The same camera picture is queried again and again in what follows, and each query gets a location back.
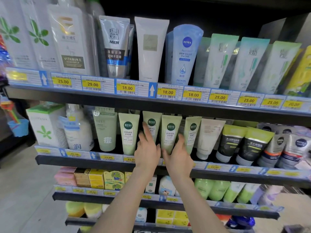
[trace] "dark green round logo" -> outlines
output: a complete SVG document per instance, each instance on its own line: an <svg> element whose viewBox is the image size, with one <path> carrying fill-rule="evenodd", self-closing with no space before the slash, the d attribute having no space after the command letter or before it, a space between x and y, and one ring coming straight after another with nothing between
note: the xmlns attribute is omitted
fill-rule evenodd
<svg viewBox="0 0 311 233"><path fill-rule="evenodd" d="M124 128L125 128L125 129L128 129L128 130L129 130L129 129L132 129L132 127L133 127L133 125L132 125L131 122L125 122L125 123L124 123Z"/></svg>
<svg viewBox="0 0 311 233"><path fill-rule="evenodd" d="M156 124L156 121L154 119L149 119L148 120L148 125L149 126L154 126Z"/></svg>
<svg viewBox="0 0 311 233"><path fill-rule="evenodd" d="M168 129L169 131L173 131L173 130L175 129L175 124L169 123L169 124L167 125L167 129Z"/></svg>
<svg viewBox="0 0 311 233"><path fill-rule="evenodd" d="M195 124L195 123L191 124L190 130L191 130L191 131L194 131L195 129L196 129L196 124Z"/></svg>

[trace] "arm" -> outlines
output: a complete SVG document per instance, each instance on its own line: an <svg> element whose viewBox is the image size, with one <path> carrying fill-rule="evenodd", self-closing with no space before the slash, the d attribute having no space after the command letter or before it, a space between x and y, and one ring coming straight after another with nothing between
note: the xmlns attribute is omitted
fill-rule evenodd
<svg viewBox="0 0 311 233"><path fill-rule="evenodd" d="M186 151L183 135L179 134L179 140L171 155L168 155L164 149L162 153L169 176L183 201L192 231L194 233L228 233L189 177L194 162Z"/></svg>
<svg viewBox="0 0 311 233"><path fill-rule="evenodd" d="M152 179L161 156L160 145L155 145L145 122L143 122L143 128L146 137L143 132L138 135L140 141L137 143L137 150L134 153L136 166L133 173L98 219L91 233L131 233L133 231L140 200L146 185Z"/></svg>

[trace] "green bottle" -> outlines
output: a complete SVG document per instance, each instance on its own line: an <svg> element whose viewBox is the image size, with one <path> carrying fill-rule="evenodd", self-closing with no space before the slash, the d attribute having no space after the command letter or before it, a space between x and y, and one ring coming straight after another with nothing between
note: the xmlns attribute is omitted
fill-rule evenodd
<svg viewBox="0 0 311 233"><path fill-rule="evenodd" d="M214 182L215 180L196 178L194 181L194 186L201 194L201 196L206 200L214 185Z"/></svg>
<svg viewBox="0 0 311 233"><path fill-rule="evenodd" d="M224 195L224 202L232 203L238 196L244 185L245 185L244 182L232 181L230 187L227 189Z"/></svg>
<svg viewBox="0 0 311 233"><path fill-rule="evenodd" d="M259 186L260 184L247 183L237 198L238 203L246 204Z"/></svg>
<svg viewBox="0 0 311 233"><path fill-rule="evenodd" d="M214 201L221 200L229 186L230 181L215 181L215 184L213 185L213 188L208 197Z"/></svg>

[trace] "white tube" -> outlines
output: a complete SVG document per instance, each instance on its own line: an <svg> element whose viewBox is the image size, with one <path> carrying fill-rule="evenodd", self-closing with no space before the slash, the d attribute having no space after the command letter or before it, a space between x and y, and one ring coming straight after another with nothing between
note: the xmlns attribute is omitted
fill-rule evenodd
<svg viewBox="0 0 311 233"><path fill-rule="evenodd" d="M135 17L139 80L158 82L169 20Z"/></svg>
<svg viewBox="0 0 311 233"><path fill-rule="evenodd" d="M211 154L213 147L226 121L202 119L196 156L205 160Z"/></svg>

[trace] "tile floor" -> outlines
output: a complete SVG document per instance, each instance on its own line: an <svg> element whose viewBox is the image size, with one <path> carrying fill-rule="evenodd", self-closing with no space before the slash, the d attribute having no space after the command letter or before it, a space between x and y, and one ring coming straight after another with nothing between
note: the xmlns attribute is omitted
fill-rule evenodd
<svg viewBox="0 0 311 233"><path fill-rule="evenodd" d="M53 201L53 176L59 167L37 165L34 147L18 148L0 165L0 226L4 233L76 233L65 226L65 203ZM306 195L281 193L275 205L284 206L278 221L256 219L256 233L279 233L283 225L308 226L311 199Z"/></svg>

